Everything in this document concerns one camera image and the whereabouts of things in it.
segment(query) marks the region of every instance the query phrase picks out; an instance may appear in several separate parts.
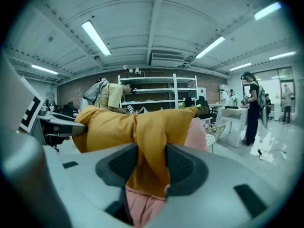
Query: ceiling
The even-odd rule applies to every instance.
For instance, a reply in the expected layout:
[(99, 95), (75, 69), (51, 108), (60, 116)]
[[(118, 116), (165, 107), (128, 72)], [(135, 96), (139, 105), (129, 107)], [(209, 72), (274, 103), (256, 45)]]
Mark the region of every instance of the ceiling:
[[(16, 18), (4, 52), (19, 74), (55, 85), (122, 70), (123, 65), (152, 67), (155, 52), (184, 56), (177, 70), (228, 78), (232, 67), (248, 62), (253, 67), (263, 62), (266, 67), (270, 56), (300, 51), (284, 5), (254, 19), (256, 12), (275, 1), (31, 0)], [(110, 56), (104, 56), (82, 29), (88, 20)], [(226, 40), (195, 59), (219, 36)], [(34, 69), (32, 64), (58, 74)]]

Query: pink cloth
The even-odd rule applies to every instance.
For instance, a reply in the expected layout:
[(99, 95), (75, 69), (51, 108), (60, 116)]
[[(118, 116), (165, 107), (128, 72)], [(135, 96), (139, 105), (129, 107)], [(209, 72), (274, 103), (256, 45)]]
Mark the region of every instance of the pink cloth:
[[(185, 146), (203, 152), (207, 151), (207, 137), (205, 128), (199, 118), (193, 118), (185, 140)], [(153, 219), (166, 204), (160, 197), (147, 196), (126, 186), (126, 196), (134, 227), (141, 228)]]

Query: box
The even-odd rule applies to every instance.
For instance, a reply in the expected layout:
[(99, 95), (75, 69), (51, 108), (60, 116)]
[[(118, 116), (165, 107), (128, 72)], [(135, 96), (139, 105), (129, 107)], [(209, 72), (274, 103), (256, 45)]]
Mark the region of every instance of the box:
[(205, 106), (201, 106), (198, 107), (198, 111), (196, 112), (196, 114), (199, 115), (205, 115), (205, 114), (209, 114), (209, 109)]

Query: white wall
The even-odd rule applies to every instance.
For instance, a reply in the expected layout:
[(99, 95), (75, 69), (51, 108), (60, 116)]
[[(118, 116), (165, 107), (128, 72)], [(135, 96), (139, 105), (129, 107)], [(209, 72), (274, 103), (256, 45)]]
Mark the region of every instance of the white wall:
[(27, 79), (27, 81), (42, 97), (46, 97), (46, 92), (54, 93), (54, 100), (57, 104), (57, 86), (46, 84), (36, 80), (31, 80), (31, 79)]

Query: fluorescent light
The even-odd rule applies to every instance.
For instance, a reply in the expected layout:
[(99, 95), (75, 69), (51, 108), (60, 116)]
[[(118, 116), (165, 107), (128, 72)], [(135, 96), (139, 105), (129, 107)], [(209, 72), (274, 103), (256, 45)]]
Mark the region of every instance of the fluorescent light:
[(265, 17), (266, 15), (272, 13), (273, 11), (276, 11), (278, 9), (280, 9), (282, 6), (279, 2), (275, 2), (271, 5), (269, 5), (268, 7), (262, 9), (261, 11), (259, 11), (258, 13), (255, 14), (255, 19), (259, 20), (263, 17)]
[(295, 51), (291, 51), (291, 52), (287, 52), (287, 53), (283, 53), (280, 55), (270, 57), (269, 60), (275, 60), (275, 59), (282, 58), (282, 57), (290, 57), (290, 56), (293, 56), (294, 54), (295, 54)]
[(55, 72), (55, 71), (46, 69), (46, 68), (44, 68), (44, 67), (37, 66), (37, 65), (35, 65), (35, 64), (33, 64), (32, 67), (33, 67), (33, 68), (36, 68), (36, 69), (40, 69), (40, 70), (42, 70), (42, 71), (46, 71), (46, 72), (51, 73), (51, 74), (58, 74), (58, 72)]
[(286, 78), (286, 75), (282, 75), (282, 76), (274, 76), (274, 77), (271, 77), (272, 79), (275, 79), (275, 78)]
[(222, 43), (224, 40), (225, 40), (225, 38), (221, 36), (216, 41), (214, 41), (210, 46), (208, 46), (206, 49), (204, 49), (201, 53), (199, 53), (195, 58), (201, 58), (203, 55), (210, 52), (214, 47), (216, 47), (217, 45)]
[(86, 31), (86, 33), (91, 37), (91, 39), (95, 42), (98, 48), (102, 51), (105, 56), (111, 54), (109, 49), (105, 46), (104, 42), (99, 37), (98, 33), (96, 32), (95, 28), (93, 27), (90, 21), (81, 25), (81, 27)]
[(242, 68), (242, 67), (248, 67), (250, 65), (251, 65), (251, 63), (246, 63), (246, 64), (243, 64), (241, 66), (233, 67), (233, 68), (230, 69), (230, 71), (234, 71), (234, 70), (237, 70), (237, 69)]

